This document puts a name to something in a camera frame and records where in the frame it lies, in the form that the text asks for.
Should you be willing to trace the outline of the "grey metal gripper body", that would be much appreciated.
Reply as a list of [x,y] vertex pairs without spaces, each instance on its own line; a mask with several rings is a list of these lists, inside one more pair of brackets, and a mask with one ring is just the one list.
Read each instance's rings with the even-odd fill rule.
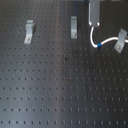
[[100,0],[90,0],[89,2],[89,25],[91,27],[100,25]]

